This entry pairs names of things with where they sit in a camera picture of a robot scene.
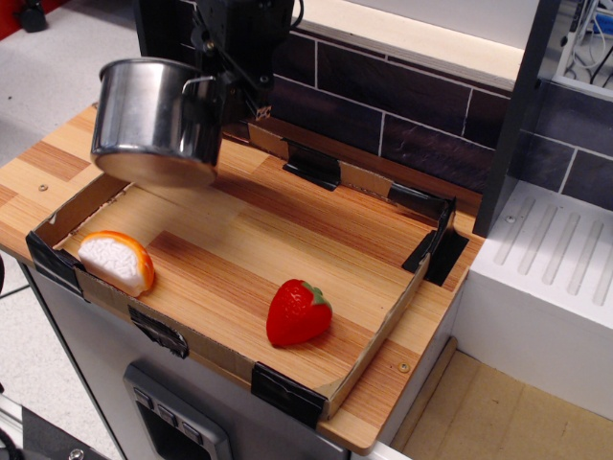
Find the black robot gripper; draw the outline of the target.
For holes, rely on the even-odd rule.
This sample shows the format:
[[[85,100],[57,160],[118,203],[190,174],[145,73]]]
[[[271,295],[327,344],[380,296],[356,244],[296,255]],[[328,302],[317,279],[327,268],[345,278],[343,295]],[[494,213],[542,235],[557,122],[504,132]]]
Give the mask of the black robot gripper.
[[[196,62],[215,78],[222,120],[270,116],[273,55],[292,28],[291,1],[198,1],[192,42]]]

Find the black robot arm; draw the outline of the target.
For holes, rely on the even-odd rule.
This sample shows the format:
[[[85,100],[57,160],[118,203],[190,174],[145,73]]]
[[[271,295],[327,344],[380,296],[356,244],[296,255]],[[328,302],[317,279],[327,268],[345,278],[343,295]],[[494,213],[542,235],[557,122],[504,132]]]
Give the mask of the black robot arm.
[[[270,116],[273,55],[294,27],[292,1],[135,1],[141,54],[217,80],[227,123]]]

